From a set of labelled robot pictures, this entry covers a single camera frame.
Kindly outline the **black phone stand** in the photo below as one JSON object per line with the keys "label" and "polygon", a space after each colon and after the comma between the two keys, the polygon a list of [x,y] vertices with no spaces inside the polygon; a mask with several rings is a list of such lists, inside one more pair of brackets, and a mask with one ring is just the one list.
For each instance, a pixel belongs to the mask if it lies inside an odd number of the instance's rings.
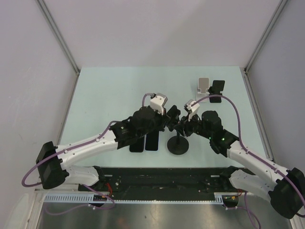
{"label": "black phone stand", "polygon": [[[224,90],[225,80],[214,80],[212,86],[209,87],[209,95],[222,95]],[[210,103],[221,103],[221,97],[209,97]]]}

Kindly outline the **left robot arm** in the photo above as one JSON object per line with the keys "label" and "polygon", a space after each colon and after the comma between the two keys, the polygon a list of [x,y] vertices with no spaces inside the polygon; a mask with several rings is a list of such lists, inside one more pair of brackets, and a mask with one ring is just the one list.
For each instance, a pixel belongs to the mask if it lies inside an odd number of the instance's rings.
{"label": "left robot arm", "polygon": [[144,106],[125,120],[110,122],[104,132],[91,140],[63,146],[55,146],[52,141],[43,144],[36,159],[42,187],[52,189],[75,182],[96,191],[103,189],[105,178],[99,175],[96,167],[76,167],[75,164],[101,152],[133,145],[153,131],[162,131],[167,121],[165,110],[160,112]]}

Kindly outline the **black phone light blue case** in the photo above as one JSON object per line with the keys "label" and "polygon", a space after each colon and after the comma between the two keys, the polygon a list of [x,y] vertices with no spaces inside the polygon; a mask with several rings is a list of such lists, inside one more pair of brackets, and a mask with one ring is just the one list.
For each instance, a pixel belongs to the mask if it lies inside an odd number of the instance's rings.
{"label": "black phone light blue case", "polygon": [[145,151],[156,152],[159,149],[159,131],[153,131],[146,135]]}

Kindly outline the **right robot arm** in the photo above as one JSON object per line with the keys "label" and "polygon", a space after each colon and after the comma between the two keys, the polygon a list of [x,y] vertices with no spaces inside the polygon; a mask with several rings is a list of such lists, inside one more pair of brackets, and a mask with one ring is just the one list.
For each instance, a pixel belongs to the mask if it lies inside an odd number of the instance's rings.
{"label": "right robot arm", "polygon": [[300,216],[299,210],[305,205],[305,176],[296,167],[289,170],[247,148],[240,137],[223,128],[216,111],[206,111],[198,115],[184,116],[180,123],[183,134],[197,134],[207,138],[211,149],[234,160],[252,172],[252,175],[236,169],[232,174],[220,179],[224,191],[240,188],[270,202],[282,217],[292,219]]}

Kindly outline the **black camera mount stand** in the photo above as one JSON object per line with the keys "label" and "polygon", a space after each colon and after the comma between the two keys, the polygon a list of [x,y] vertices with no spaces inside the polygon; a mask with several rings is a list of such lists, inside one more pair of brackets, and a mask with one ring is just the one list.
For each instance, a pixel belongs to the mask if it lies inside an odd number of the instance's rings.
{"label": "black camera mount stand", "polygon": [[189,142],[185,137],[181,136],[181,134],[177,131],[176,135],[168,140],[167,149],[171,154],[180,156],[188,151]]}

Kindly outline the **white phone stand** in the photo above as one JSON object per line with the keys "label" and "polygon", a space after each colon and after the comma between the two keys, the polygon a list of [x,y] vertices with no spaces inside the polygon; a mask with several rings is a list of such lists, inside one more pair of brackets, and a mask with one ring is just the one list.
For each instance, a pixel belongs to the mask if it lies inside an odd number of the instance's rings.
{"label": "white phone stand", "polygon": [[210,79],[200,77],[198,78],[196,101],[209,96]]}

